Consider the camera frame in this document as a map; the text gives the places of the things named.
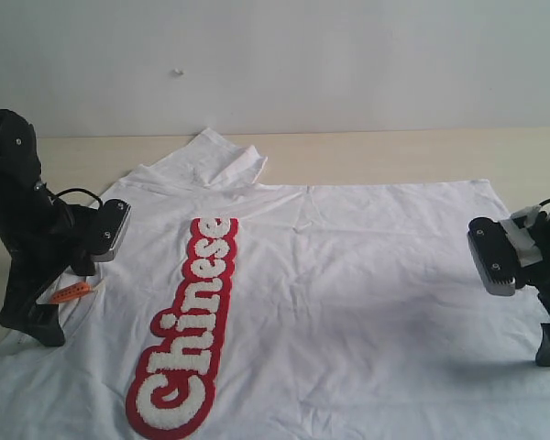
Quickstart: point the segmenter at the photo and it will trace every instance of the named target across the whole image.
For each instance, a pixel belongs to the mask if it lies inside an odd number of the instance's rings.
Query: red border patch
[[[230,227],[226,230],[227,223],[230,224]],[[225,342],[226,319],[232,289],[231,277],[235,270],[234,260],[237,254],[235,235],[238,231],[238,221],[236,219],[204,220],[196,218],[192,221],[191,231],[192,238],[187,246],[188,258],[181,267],[183,281],[175,293],[175,301],[171,308],[158,312],[150,324],[152,334],[164,339],[160,345],[150,346],[143,351],[137,363],[135,379],[130,385],[126,396],[128,421],[137,432],[149,439],[176,439],[192,434],[205,420],[214,403],[215,379],[218,374],[221,350]],[[202,245],[207,248],[213,244],[216,246],[220,244],[222,250],[216,251],[207,258],[201,258],[196,254],[195,249],[195,245],[201,240],[205,240]],[[224,242],[215,243],[217,240],[224,240],[227,246]],[[197,264],[200,260],[205,260],[202,261],[204,264],[202,269],[214,270],[218,268],[214,273],[217,273],[220,270],[219,268],[224,268],[224,270],[213,278],[209,276],[204,278],[204,273],[193,267],[194,262]],[[186,289],[196,283],[199,286],[201,282],[213,282],[215,286],[220,287],[219,290],[213,289],[213,291],[198,289],[197,293],[194,294],[202,301],[204,298],[209,299],[213,296],[215,298],[215,295],[218,295],[219,305],[217,310],[213,311],[214,307],[183,307],[186,300]],[[179,318],[184,315],[211,314],[215,316],[214,328],[194,327],[180,330],[179,326],[176,325]],[[212,322],[214,321],[212,316],[206,317],[210,318]],[[208,332],[211,332],[213,338],[210,339],[212,343],[207,349],[179,346],[180,351],[176,353],[178,350],[175,347],[177,346],[172,344],[174,342],[179,344],[184,340],[180,341],[180,338],[194,336],[190,337],[189,340],[202,340],[201,336],[205,335],[207,342]],[[197,370],[196,366],[175,367],[175,365],[183,365],[183,359],[187,358],[188,355],[194,355],[194,358],[197,355],[201,358],[202,353],[205,355],[206,360],[209,354],[209,365],[206,363],[205,367],[200,367],[203,362],[195,364],[198,366]],[[155,360],[151,361],[151,355],[159,357],[156,354],[165,354],[164,357],[169,360],[160,363],[155,362]],[[170,365],[171,359],[177,363]],[[195,391],[197,396],[195,401],[197,403],[187,408],[188,402],[191,403],[188,398],[193,398],[193,391],[190,390],[190,384],[193,380],[198,384]],[[201,383],[203,384],[203,396],[199,387]]]

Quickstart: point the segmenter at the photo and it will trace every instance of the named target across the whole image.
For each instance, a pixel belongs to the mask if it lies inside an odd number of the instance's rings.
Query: white wall
[[[0,0],[0,107],[42,136],[550,126],[550,0]]]

